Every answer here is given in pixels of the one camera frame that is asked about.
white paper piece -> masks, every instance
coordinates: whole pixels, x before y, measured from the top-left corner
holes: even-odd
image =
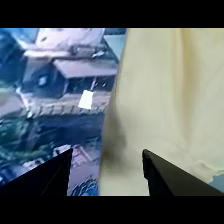
[[[84,90],[82,97],[79,101],[78,107],[91,110],[92,101],[93,101],[93,92]]]

